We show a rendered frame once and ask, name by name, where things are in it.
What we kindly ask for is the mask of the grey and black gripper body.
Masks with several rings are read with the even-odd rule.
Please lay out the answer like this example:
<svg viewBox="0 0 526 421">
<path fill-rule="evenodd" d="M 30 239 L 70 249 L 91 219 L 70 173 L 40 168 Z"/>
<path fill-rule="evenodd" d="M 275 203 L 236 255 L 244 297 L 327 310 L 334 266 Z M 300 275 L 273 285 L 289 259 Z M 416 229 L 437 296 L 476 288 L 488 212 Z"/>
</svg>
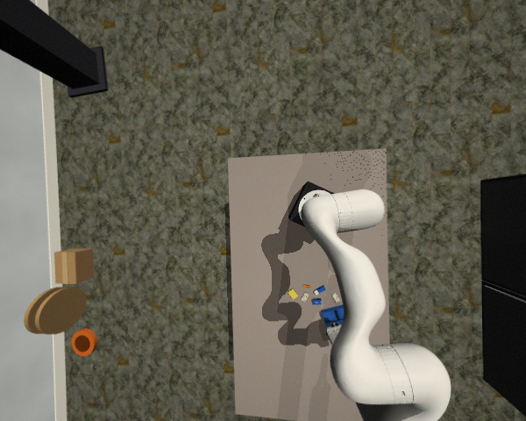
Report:
<svg viewBox="0 0 526 421">
<path fill-rule="evenodd" d="M 337 337 L 340 327 L 341 325 L 332 327 L 327 330 L 327 335 L 329 337 L 331 345 L 333 344 L 335 338 Z"/>
</svg>

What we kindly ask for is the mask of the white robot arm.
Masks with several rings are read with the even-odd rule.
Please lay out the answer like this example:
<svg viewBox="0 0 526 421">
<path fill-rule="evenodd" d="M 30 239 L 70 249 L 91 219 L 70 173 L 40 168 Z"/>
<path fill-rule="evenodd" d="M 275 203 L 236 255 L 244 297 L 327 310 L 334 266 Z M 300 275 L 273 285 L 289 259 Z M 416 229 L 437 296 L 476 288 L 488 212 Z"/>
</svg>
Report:
<svg viewBox="0 0 526 421">
<path fill-rule="evenodd" d="M 367 189 L 336 194 L 313 190 L 303 198 L 300 219 L 327 254 L 344 305 L 331 348 L 337 386 L 357 404 L 364 421 L 438 421 L 451 397 L 443 363 L 416 344 L 369 344 L 385 310 L 385 296 L 373 263 L 337 236 L 377 225 L 385 212 L 380 196 Z"/>
</svg>

